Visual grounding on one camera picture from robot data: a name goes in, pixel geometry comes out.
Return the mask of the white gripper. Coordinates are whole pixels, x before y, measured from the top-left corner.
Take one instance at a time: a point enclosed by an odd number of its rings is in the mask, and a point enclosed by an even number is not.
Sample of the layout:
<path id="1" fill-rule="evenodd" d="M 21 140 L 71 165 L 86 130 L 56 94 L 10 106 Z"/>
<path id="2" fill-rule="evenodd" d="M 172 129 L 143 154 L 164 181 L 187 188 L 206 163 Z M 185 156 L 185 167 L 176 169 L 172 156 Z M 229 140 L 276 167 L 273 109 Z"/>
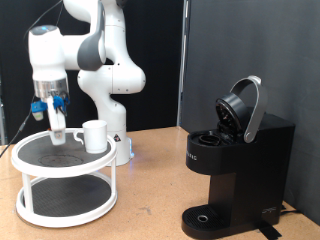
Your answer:
<path id="1" fill-rule="evenodd" d="M 62 139 L 62 130 L 66 128 L 64 107 L 64 101 L 59 96 L 50 96 L 47 99 L 47 112 L 50 127 L 52 131 L 55 131 L 54 136 L 57 139 Z"/>

